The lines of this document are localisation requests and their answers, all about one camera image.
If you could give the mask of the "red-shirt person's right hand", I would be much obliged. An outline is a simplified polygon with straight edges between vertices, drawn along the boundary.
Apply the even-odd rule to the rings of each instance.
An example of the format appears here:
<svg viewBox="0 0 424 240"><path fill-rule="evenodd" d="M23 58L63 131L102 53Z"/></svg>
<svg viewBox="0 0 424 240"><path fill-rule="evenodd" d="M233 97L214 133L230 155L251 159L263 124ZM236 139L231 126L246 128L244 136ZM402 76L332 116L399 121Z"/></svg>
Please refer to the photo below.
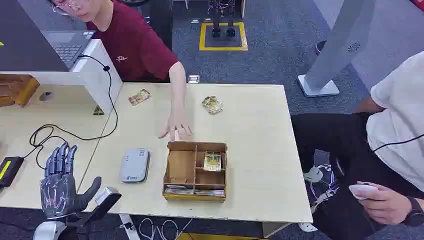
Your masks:
<svg viewBox="0 0 424 240"><path fill-rule="evenodd" d="M184 115L173 112L169 115L164 131L158 136L159 139L169 137L170 141L180 140L193 134L190 125Z"/></svg>

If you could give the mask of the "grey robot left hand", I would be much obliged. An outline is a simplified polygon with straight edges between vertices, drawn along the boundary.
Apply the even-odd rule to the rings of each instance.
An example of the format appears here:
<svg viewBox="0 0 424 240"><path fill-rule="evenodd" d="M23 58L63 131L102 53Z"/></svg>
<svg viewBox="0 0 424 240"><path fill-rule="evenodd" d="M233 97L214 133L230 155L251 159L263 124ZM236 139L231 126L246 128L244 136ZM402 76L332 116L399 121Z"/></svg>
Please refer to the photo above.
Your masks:
<svg viewBox="0 0 424 240"><path fill-rule="evenodd" d="M82 212L101 187L102 178L97 176L83 194L77 193L74 177L77 149L76 145L70 146L65 141L46 160L44 178L40 181L40 199L42 210L49 220Z"/></svg>

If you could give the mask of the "white-shirt person's hand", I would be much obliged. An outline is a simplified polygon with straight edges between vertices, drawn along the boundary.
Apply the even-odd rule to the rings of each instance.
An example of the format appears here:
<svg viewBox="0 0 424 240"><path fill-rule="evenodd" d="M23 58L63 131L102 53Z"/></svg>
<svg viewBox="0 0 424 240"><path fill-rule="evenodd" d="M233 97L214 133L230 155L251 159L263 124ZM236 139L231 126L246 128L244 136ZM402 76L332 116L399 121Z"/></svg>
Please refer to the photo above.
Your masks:
<svg viewBox="0 0 424 240"><path fill-rule="evenodd" d="M397 225L403 222L412 210L409 199L388 187L371 182L369 185L376 189L354 191L356 196L363 198L359 203L368 215L384 225Z"/></svg>

